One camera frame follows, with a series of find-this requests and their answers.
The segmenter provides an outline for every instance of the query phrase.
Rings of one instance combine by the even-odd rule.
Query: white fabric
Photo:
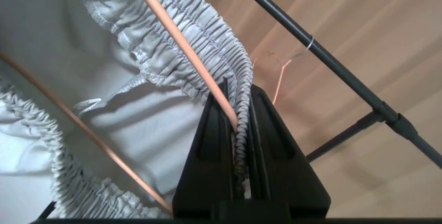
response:
[[[178,1],[187,3],[187,7],[183,8],[172,0],[173,3],[167,8],[169,14],[176,10],[174,20],[182,21],[179,27],[188,35],[187,38],[193,40],[193,47],[200,48],[197,49],[200,57],[217,81],[223,76],[229,78],[229,99],[239,113],[239,130],[244,132],[251,84],[251,63],[244,48],[234,38],[230,28],[216,15],[216,11],[203,0]],[[87,104],[83,106],[77,105],[78,110],[84,113],[83,119],[145,181],[170,201],[198,125],[203,102],[191,100],[176,88],[157,88],[146,80],[157,86],[179,86],[190,96],[200,97],[208,91],[170,37],[161,34],[160,39],[157,39],[155,31],[148,30],[133,35],[136,30],[143,30],[143,25],[140,25],[142,22],[122,23],[128,17],[137,15],[133,12],[119,12],[112,7],[106,8],[109,6],[107,3],[111,2],[118,0],[90,0],[86,1],[86,6],[103,27],[106,28],[106,24],[111,21],[115,21],[113,24],[121,24],[121,28],[110,28],[116,37],[93,21],[81,0],[0,0],[0,51],[14,57],[65,104],[74,106],[86,101]],[[91,11],[90,6],[93,3],[102,5],[99,10]],[[155,21],[142,1],[134,0],[130,4],[150,16],[146,17],[138,12],[139,16],[143,16],[140,17],[141,20],[146,17],[149,21]],[[126,5],[115,6],[122,10],[128,8]],[[193,26],[203,27],[202,32],[201,29],[195,31],[190,22],[186,21],[189,17],[187,13],[179,14],[182,9],[191,9],[191,14],[198,14],[199,17],[190,18],[197,20],[193,22]],[[151,25],[160,28],[158,23],[152,22]],[[122,41],[122,33],[132,34],[131,42],[140,37],[145,37],[141,40],[146,42],[141,41],[135,47],[128,46],[128,42]],[[29,134],[23,138],[20,134],[23,130],[20,129],[11,131],[20,120],[9,121],[6,115],[6,121],[0,121],[0,125],[3,128],[2,134],[8,135],[9,141],[0,142],[0,145],[2,149],[11,152],[5,152],[8,158],[0,158],[2,176],[38,174],[46,171],[49,164],[52,165],[52,172],[57,175],[60,168],[54,171],[54,161],[61,161],[73,165],[69,170],[73,175],[72,181],[77,184],[77,187],[73,187],[68,182],[71,179],[57,180],[56,177],[55,182],[59,184],[53,185],[54,197],[58,201],[57,209],[61,216],[159,216],[160,213],[156,211],[143,210],[146,208],[141,207],[132,193],[122,195],[122,191],[108,180],[96,179],[95,176],[112,178],[120,189],[135,193],[143,205],[153,204],[146,192],[88,141],[35,88],[3,65],[0,66],[0,76],[2,75],[25,92],[25,98],[32,98],[58,120],[60,129],[69,133],[64,139],[65,143],[78,161],[86,165],[87,171],[94,174],[91,176],[86,171],[80,173],[81,165],[66,155],[67,150],[62,151],[65,154],[63,158],[49,158],[43,141]],[[240,144],[244,144],[242,134],[237,139],[241,141]],[[108,201],[118,204],[111,209],[106,206]]]

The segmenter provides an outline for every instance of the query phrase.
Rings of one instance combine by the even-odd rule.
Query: drying rack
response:
[[[255,0],[263,7],[276,21],[285,27],[294,37],[317,56],[331,71],[346,83],[373,109],[372,112],[363,116],[355,124],[339,133],[337,136],[312,151],[306,157],[309,162],[331,151],[358,132],[372,126],[376,122],[384,122],[394,132],[409,140],[414,146],[424,153],[434,164],[442,169],[442,156],[431,145],[429,145],[417,132],[413,124],[402,114],[397,113],[387,103],[382,101],[364,83],[362,83],[352,72],[342,65],[327,49],[318,43],[313,37],[297,24],[286,12],[279,8],[272,0]]]

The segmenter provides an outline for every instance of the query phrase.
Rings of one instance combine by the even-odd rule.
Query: black pole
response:
[[[283,25],[304,46],[308,46],[312,36],[299,26],[284,10],[279,8],[272,0],[255,0],[273,18]],[[393,110],[388,104],[376,96],[364,83],[345,68],[330,52],[322,47],[316,40],[309,49],[330,70],[342,79],[355,93],[365,100],[375,112],[380,114],[393,131],[410,140],[431,161],[442,169],[442,156],[433,149],[417,133],[413,125],[400,113]]]
[[[321,157],[328,151],[332,150],[334,147],[337,147],[338,145],[342,144],[344,141],[353,137],[363,129],[372,126],[376,122],[382,122],[382,121],[383,121],[382,116],[372,111],[371,113],[368,113],[360,120],[358,120],[356,123],[354,123],[351,127],[345,129],[343,132],[336,135],[336,137],[327,141],[325,144],[321,145],[320,147],[318,147],[316,150],[312,151],[309,155],[305,157],[307,161],[313,162],[315,161],[315,159]]]

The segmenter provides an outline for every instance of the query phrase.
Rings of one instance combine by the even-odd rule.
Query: gray fabric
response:
[[[133,61],[121,61],[140,70],[141,77],[107,99],[129,91],[149,80],[158,86],[179,86],[191,97],[202,97],[209,89],[189,63],[173,38],[145,4],[144,0],[84,0],[93,19],[118,36],[119,43],[135,56]],[[192,48],[199,55],[217,83],[226,77],[229,101],[238,115],[235,147],[235,171],[238,189],[245,178],[245,139],[249,117],[249,94],[252,67],[242,44],[216,10],[204,0],[159,0]],[[101,100],[84,110],[103,107]]]
[[[80,165],[66,148],[56,120],[25,100],[15,87],[0,77],[2,122],[32,133],[49,150],[52,160],[52,193],[61,218],[158,218],[158,208],[143,207],[139,198],[123,192],[110,179],[100,180]]]

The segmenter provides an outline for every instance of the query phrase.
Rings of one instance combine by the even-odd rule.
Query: beige corrugated panel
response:
[[[207,0],[273,98],[284,64],[305,48],[253,0]],[[442,152],[442,0],[274,0]],[[286,68],[276,108],[305,154],[370,111],[311,53]],[[313,162],[330,217],[442,216],[442,171],[376,124]]]

